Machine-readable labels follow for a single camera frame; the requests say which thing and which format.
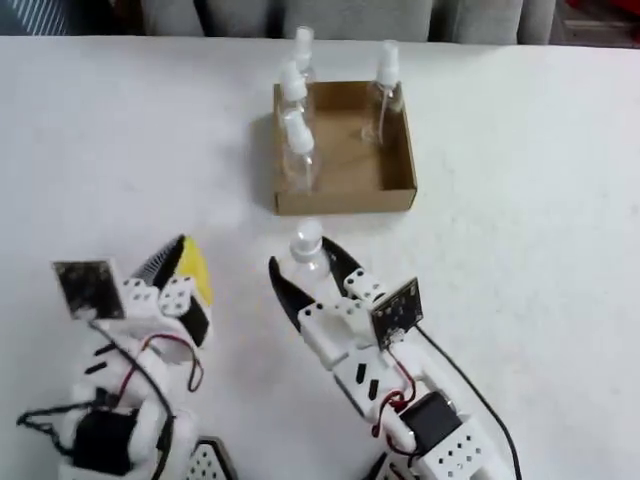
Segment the robotic arm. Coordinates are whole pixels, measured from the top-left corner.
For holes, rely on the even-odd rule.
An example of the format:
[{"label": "robotic arm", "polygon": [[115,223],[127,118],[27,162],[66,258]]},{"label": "robotic arm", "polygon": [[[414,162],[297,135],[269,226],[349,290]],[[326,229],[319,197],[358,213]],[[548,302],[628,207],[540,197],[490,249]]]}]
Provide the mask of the robotic arm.
[{"label": "robotic arm", "polygon": [[[187,389],[204,375],[198,349],[211,335],[204,259],[180,236],[130,278],[109,262],[60,262],[54,270],[74,319],[100,334],[71,389],[71,404],[18,419],[49,435],[61,480],[235,478],[221,442],[198,437],[197,419],[167,399],[172,365],[191,364]],[[37,416],[64,414],[59,433]]]},{"label": "robotic arm", "polygon": [[388,453],[369,478],[512,479],[440,367],[439,347],[418,325],[417,279],[389,291],[339,245],[328,238],[322,245],[342,295],[335,305],[318,303],[284,278],[275,257],[269,275],[291,323],[372,425],[372,435],[386,438]]}]

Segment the white spray nozzle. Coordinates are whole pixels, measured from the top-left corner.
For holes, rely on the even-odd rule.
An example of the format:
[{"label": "white spray nozzle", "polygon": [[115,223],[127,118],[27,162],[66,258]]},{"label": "white spray nozzle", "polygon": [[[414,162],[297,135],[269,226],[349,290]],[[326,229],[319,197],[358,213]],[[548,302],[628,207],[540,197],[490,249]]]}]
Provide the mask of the white spray nozzle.
[{"label": "white spray nozzle", "polygon": [[400,77],[400,56],[398,42],[385,40],[378,61],[378,75],[376,81],[381,85],[394,88]]},{"label": "white spray nozzle", "polygon": [[304,70],[311,64],[311,43],[313,42],[313,29],[298,27],[296,30],[296,44],[293,49],[293,59],[298,70]]},{"label": "white spray nozzle", "polygon": [[315,218],[305,218],[298,223],[296,236],[289,245],[296,262],[308,263],[322,249],[322,224]]},{"label": "white spray nozzle", "polygon": [[302,112],[299,110],[288,112],[284,117],[284,126],[287,131],[289,147],[294,153],[303,155],[313,150],[313,135],[304,123]]},{"label": "white spray nozzle", "polygon": [[304,82],[304,77],[298,71],[295,60],[284,64],[280,85],[284,98],[289,102],[297,102],[307,96],[307,85]]}]

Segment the plastic bottle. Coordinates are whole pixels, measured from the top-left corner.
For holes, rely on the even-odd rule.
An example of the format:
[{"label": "plastic bottle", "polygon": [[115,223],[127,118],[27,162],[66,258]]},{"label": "plastic bottle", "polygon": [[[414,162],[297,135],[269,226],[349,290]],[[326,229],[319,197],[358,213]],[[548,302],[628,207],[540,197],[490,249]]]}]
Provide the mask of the plastic bottle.
[{"label": "plastic bottle", "polygon": [[289,252],[279,261],[282,275],[318,301],[330,280],[329,259],[322,249],[322,224],[315,218],[298,223]]},{"label": "plastic bottle", "polygon": [[288,148],[285,149],[283,167],[289,189],[310,193],[320,171],[313,134],[299,110],[289,111],[284,117],[284,124]]},{"label": "plastic bottle", "polygon": [[382,43],[376,79],[367,87],[367,110],[362,138],[375,145],[393,142],[398,116],[402,112],[399,88],[400,60],[398,44],[393,40]]},{"label": "plastic bottle", "polygon": [[298,71],[304,78],[309,92],[311,92],[310,86],[316,81],[316,72],[311,65],[313,35],[312,28],[298,27],[296,30],[295,46],[293,48],[293,60],[296,62]]},{"label": "plastic bottle", "polygon": [[281,126],[284,124],[284,117],[291,111],[297,110],[302,113],[307,125],[313,127],[313,101],[307,95],[307,84],[294,60],[284,64],[280,76],[280,87],[282,91],[279,112]]}]

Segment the cardboard box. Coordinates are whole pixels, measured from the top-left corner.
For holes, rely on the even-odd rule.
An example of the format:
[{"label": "cardboard box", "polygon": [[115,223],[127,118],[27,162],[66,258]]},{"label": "cardboard box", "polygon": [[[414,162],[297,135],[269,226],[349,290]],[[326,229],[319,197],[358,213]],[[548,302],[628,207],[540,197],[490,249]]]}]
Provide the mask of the cardboard box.
[{"label": "cardboard box", "polygon": [[367,82],[314,85],[315,141],[322,166],[311,194],[287,191],[282,168],[284,132],[278,125],[280,86],[274,86],[275,211],[278,215],[397,212],[418,190],[405,107],[397,141],[384,148],[362,141]]}]

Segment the white tabletop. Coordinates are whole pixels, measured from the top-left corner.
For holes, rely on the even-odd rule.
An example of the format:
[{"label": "white tabletop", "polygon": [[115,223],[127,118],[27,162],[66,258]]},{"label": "white tabletop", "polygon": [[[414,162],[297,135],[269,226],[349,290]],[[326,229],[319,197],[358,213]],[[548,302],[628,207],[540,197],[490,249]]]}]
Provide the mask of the white tabletop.
[{"label": "white tabletop", "polygon": [[[179,232],[209,261],[216,337],[187,403],[243,479],[358,479],[379,444],[288,324],[266,273],[295,219],[268,209],[284,41],[0,38],[0,478],[56,476],[22,409],[66,400],[82,326],[53,259],[130,272]],[[373,43],[318,42],[321,80]],[[419,192],[327,217],[502,414],[527,479],[637,476],[640,52],[403,45]]]}]

